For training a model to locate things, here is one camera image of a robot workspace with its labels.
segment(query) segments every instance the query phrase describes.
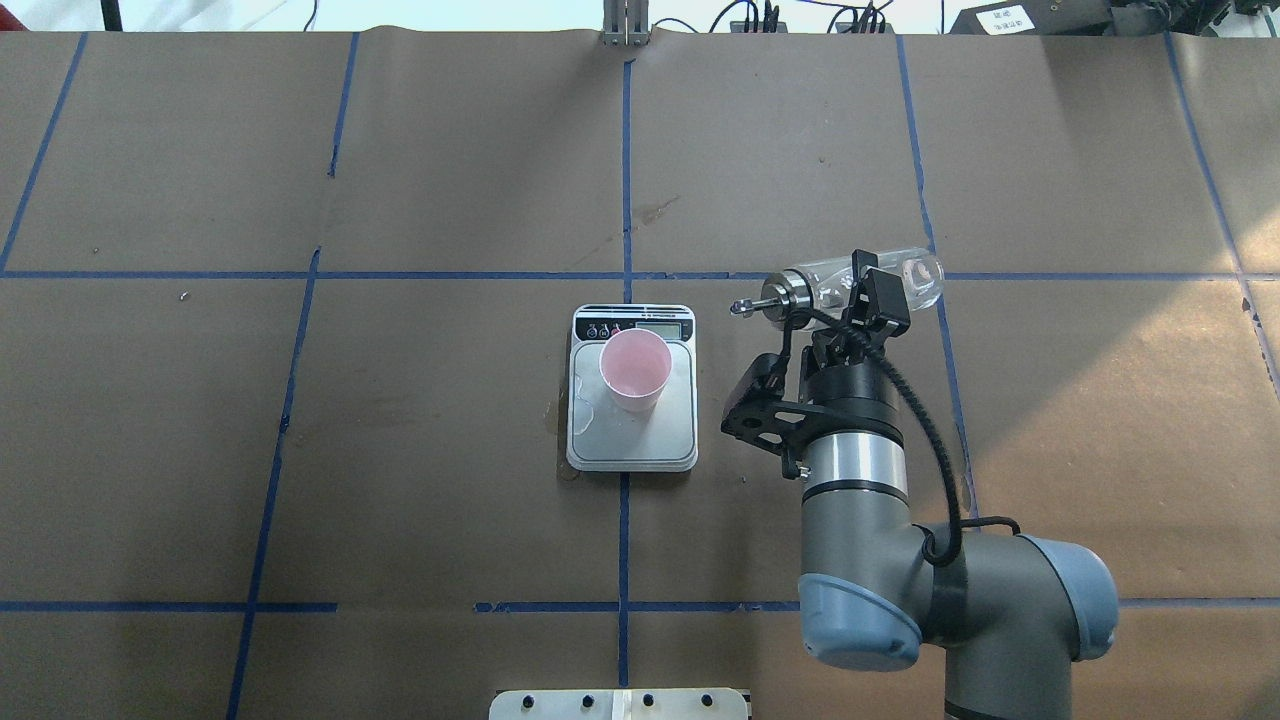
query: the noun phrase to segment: clear plastic bottle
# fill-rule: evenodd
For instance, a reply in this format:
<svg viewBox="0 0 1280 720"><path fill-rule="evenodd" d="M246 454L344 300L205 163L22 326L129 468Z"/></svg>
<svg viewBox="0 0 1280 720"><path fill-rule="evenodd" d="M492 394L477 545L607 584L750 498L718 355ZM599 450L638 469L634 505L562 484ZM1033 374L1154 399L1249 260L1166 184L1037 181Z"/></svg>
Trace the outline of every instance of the clear plastic bottle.
<svg viewBox="0 0 1280 720"><path fill-rule="evenodd" d="M902 278L911 311L933 306L942 295L942 263L923 247L878 252L882 270ZM813 292L813 306L823 313L840 313L849 306L854 287L854 268L849 255L801 263L788 270L801 274Z"/></svg>

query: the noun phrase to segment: electronic device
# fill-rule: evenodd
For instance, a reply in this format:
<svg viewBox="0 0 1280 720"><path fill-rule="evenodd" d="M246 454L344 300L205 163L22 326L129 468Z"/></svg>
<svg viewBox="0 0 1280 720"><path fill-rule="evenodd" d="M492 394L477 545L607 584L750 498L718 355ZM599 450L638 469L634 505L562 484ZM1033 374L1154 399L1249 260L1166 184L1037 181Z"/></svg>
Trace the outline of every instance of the electronic device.
<svg viewBox="0 0 1280 720"><path fill-rule="evenodd" d="M652 331L671 348L671 377L645 413L617 406L600 377L614 333ZM682 473L698 462L698 357L694 311L684 305L584 305L568 351L566 456L586 471Z"/></svg>

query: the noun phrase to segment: wire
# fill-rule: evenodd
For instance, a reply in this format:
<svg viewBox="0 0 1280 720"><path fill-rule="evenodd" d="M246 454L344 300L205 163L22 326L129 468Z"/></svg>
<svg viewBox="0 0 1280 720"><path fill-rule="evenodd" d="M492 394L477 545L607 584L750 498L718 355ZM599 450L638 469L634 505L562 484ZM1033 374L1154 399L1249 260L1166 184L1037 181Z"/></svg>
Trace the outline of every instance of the wire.
<svg viewBox="0 0 1280 720"><path fill-rule="evenodd" d="M308 29L315 29L316 13L320 12L320 0L312 0L311 3L311 17L307 18L307 24L302 26L302 32Z"/></svg>
<svg viewBox="0 0 1280 720"><path fill-rule="evenodd" d="M854 24L858 24L858 8L854 8L852 5L845 5L844 8L836 10L836 14L831 17L831 22L827 23L827 32L831 32L832 28L836 27L836 20L840 19L840 15L844 15L849 10L854 12Z"/></svg>
<svg viewBox="0 0 1280 720"><path fill-rule="evenodd" d="M927 532L924 534L924 546L920 548L920 552L924 555L924 560L929 565L950 565L956 557L960 556L960 544L964 542L964 533L961 532L964 520L960 518L960 497L956 491L955 471L951 468L951 456L947 454L947 447L942 442L942 434L938 433L938 428L933 424L933 419L929 418L929 411L925 410L924 404L920 402L919 396L915 395L915 391L906 382L906 378L902 377L902 373L888 361L888 357L884 356L884 351L872 345L870 338L868 338L863 331L849 323L837 320L826 313L808 307L796 307L792 310L791 316L783 327L791 328L791 322L796 318L804 319L805 323L808 323L810 318L815 319L851 340L854 345L863 351L863 355L882 373L884 373L884 377L887 377L891 383L893 383L897 393L906 402L908 407L911 409L911 414L915 415L915 420L920 423L920 429L924 430L924 437L928 438L929 447L933 448L933 457L938 462L938 470L942 473L942 491L947 500L947 534L950 538L946 551L940 553L937 552L937 543L933 533Z"/></svg>
<svg viewBox="0 0 1280 720"><path fill-rule="evenodd" d="M1005 525L1010 530L1014 530L1015 536L1023 534L1023 528L1018 524L1018 520L1005 518L1004 515L988 515L986 518L974 518L973 520L960 520L961 528L989 528L991 525Z"/></svg>
<svg viewBox="0 0 1280 720"><path fill-rule="evenodd" d="M694 26L686 23L685 20L682 20L680 18L662 18L660 20L657 20L655 23L653 23L652 27L658 27L662 23L680 23L680 24L687 27L689 29L694 31L694 33L698 33L698 28L695 28Z"/></svg>
<svg viewBox="0 0 1280 720"><path fill-rule="evenodd" d="M755 12L755 19L756 20L760 19L760 6L755 4L755 0L733 0L728 5L724 5L724 9L721 10L721 14L716 15L716 20L712 22L712 27L707 32L716 32L716 26L719 24L721 19L723 19L724 15L727 15L728 12L732 10L733 6L737 5L737 4L740 4L740 3L746 3L746 6L748 6L748 18L751 17L751 12L754 10Z"/></svg>

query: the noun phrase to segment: plastic cup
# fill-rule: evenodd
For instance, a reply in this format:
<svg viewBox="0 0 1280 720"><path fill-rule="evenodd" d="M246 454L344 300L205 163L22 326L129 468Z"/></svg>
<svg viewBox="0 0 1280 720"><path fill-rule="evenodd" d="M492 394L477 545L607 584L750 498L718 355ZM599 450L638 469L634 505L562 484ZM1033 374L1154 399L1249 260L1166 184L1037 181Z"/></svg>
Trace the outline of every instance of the plastic cup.
<svg viewBox="0 0 1280 720"><path fill-rule="evenodd" d="M658 404L662 388L667 387L671 348L653 331L622 331L600 351L600 375L618 407L644 413Z"/></svg>

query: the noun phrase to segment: metal bracket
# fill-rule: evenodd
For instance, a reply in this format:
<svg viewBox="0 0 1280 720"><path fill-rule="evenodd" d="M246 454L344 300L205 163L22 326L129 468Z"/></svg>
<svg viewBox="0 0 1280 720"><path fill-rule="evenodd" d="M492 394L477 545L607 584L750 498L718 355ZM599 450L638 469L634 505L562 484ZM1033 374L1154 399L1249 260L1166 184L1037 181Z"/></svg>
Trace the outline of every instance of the metal bracket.
<svg viewBox="0 0 1280 720"><path fill-rule="evenodd" d="M605 45L649 45L649 0L604 0Z"/></svg>

